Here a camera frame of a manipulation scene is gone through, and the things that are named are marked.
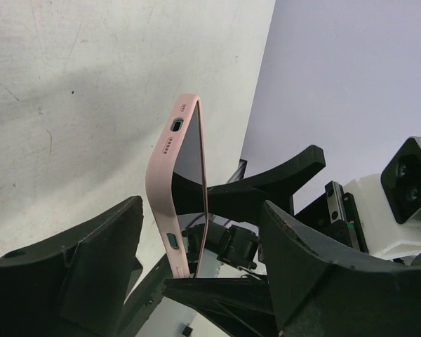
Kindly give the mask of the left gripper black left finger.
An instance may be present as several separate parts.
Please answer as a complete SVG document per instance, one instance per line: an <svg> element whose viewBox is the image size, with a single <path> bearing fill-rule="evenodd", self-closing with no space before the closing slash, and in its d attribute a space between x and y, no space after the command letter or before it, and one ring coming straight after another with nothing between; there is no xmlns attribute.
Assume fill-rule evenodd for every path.
<svg viewBox="0 0 421 337"><path fill-rule="evenodd" d="M142 222L133 196L0 257L0 336L115 336Z"/></svg>

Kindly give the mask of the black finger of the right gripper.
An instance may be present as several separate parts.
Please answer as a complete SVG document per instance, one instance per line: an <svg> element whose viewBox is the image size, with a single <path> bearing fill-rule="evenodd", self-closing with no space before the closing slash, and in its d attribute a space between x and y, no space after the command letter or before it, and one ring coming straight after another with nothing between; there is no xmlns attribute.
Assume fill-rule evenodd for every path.
<svg viewBox="0 0 421 337"><path fill-rule="evenodd" d="M277 335L269 286L259 279L167 279L163 295L197 311L229 336Z"/></svg>

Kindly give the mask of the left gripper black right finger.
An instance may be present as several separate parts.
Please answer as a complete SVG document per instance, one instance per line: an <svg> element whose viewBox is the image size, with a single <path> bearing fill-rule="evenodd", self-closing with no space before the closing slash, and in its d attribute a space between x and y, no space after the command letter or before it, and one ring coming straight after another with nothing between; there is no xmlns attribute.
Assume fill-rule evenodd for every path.
<svg viewBox="0 0 421 337"><path fill-rule="evenodd" d="M421 336L421 265L354 250L267 201L260 238L286 336Z"/></svg>

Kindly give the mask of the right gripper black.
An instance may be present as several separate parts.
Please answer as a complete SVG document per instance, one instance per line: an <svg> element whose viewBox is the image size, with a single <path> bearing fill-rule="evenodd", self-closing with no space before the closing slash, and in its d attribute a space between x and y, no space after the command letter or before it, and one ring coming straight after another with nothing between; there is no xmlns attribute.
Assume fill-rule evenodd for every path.
<svg viewBox="0 0 421 337"><path fill-rule="evenodd" d="M230 227L209 223L205 248L216 253L218 260L237 269L253 270L255 256L261 256L259 235L240 227L240 223L257 225L262 205L271 201L293 215L293 195L326 167L322 148L310 145L288 161L254 176L217 185L208 189L208 210L226 218ZM322 196L296 214L296 218L348 247L367 252L354 197L331 182ZM190 239L200 237L203 224L198 221L182 231L187 245ZM187 253L189 263L191 253Z"/></svg>

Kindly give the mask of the pink phone case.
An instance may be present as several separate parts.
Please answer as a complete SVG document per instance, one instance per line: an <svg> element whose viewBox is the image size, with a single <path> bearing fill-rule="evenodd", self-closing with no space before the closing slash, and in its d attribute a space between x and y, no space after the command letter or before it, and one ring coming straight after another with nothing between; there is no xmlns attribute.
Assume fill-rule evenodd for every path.
<svg viewBox="0 0 421 337"><path fill-rule="evenodd" d="M200 103L201 120L200 97L190 93L178 96L153 149L145 178L147 199L161 235L173 277L179 279L191 277L191 272L173 201L173 170L195 103Z"/></svg>

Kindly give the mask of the teal phone black screen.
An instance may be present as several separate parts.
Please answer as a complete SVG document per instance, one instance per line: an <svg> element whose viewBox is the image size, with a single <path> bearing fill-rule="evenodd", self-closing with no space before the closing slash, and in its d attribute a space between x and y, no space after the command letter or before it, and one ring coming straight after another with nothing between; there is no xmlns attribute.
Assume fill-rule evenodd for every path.
<svg viewBox="0 0 421 337"><path fill-rule="evenodd" d="M187 252L192 255L189 267L193 277L197 278L201 271L201 260L208 225L208 193L200 103L195 103L187 131L175 161L172 192L175 210L182 231L189 229L198 220L203 221L201 236L190 239L187 246Z"/></svg>

